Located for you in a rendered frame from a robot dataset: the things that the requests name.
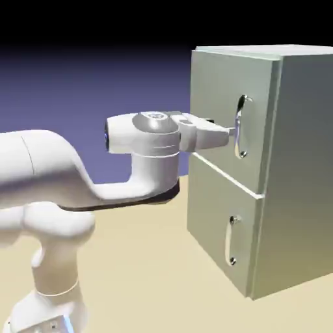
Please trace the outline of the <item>grey-green painted cabinet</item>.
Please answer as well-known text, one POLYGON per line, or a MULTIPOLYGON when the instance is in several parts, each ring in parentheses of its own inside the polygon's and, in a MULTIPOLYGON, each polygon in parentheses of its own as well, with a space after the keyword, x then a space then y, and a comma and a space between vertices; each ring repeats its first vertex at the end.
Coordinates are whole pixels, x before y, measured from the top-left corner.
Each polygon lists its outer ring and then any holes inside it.
POLYGON ((195 51, 281 62, 251 299, 333 273, 333 47, 201 46, 195 51))

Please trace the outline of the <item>grey-green cabinet door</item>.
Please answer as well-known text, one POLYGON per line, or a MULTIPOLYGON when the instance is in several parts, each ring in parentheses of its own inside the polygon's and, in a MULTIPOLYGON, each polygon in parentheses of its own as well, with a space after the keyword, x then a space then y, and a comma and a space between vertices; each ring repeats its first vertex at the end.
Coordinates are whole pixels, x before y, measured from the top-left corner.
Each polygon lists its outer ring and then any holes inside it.
POLYGON ((189 159, 188 182, 188 231, 232 284, 250 296, 263 199, 254 198, 197 157, 189 159), (231 215, 241 217, 233 227, 231 253, 237 263, 232 267, 224 257, 231 215))
POLYGON ((238 158, 234 140, 199 154, 253 193, 264 192, 272 119, 281 62, 195 51, 191 64, 191 113, 233 127, 242 106, 238 158))

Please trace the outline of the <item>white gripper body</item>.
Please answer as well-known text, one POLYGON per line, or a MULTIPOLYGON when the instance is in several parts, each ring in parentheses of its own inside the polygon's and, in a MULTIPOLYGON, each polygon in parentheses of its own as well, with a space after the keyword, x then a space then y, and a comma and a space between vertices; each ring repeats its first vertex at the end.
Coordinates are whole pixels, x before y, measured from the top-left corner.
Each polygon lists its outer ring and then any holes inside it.
POLYGON ((205 118, 189 115, 189 120, 196 128, 194 150, 206 150, 226 146, 229 143, 230 129, 220 126, 205 118))

